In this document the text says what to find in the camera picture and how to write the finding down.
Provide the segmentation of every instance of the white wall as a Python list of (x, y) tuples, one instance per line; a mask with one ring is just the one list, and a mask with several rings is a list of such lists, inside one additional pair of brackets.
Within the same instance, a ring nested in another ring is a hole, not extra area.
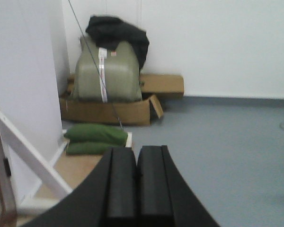
[(50, 22), (49, 25), (53, 47), (53, 60), (59, 95), (66, 91), (67, 78), (70, 75), (61, 1), (62, 0), (45, 1)]
[[(62, 125), (44, 1), (0, 0), (0, 110), (46, 160), (54, 157)], [(20, 201), (38, 178), (10, 152)]]
[[(103, 13), (141, 25), (151, 43), (143, 71), (182, 74), (187, 96), (284, 98), (284, 0), (72, 3), (84, 30), (90, 15)], [(62, 5), (74, 72), (80, 31), (68, 1)]]

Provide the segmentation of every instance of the green fabric bag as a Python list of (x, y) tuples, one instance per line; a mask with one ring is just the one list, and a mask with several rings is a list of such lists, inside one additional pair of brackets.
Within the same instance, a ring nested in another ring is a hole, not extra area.
[(76, 124), (64, 135), (72, 142), (102, 142), (124, 146), (127, 133), (112, 126), (92, 123)]
[(110, 147), (118, 145), (99, 143), (99, 142), (81, 142), (70, 143), (66, 149), (67, 155), (103, 155)]

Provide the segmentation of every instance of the black cloth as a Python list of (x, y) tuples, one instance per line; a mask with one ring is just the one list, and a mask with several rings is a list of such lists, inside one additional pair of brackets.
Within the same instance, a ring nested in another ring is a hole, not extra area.
[(117, 17), (108, 16), (92, 16), (85, 31), (96, 43), (97, 47), (109, 50), (115, 50), (120, 41), (128, 41), (137, 56), (139, 68), (143, 67), (148, 45), (150, 44), (145, 31)]

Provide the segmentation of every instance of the wooden floor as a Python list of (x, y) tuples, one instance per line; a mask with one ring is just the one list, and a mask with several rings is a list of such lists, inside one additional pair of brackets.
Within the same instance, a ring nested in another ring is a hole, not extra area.
[[(101, 155), (67, 156), (64, 152), (57, 161), (55, 169), (74, 189), (93, 170), (101, 158)], [(48, 199), (55, 198), (53, 193), (45, 185), (41, 186), (36, 197)], [(19, 216), (17, 220), (17, 227), (33, 218), (34, 216)]]

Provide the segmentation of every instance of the sticker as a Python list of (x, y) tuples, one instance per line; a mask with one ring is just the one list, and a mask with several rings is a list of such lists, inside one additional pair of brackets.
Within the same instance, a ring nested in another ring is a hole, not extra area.
[(100, 47), (98, 57), (106, 59), (107, 58), (107, 49)]

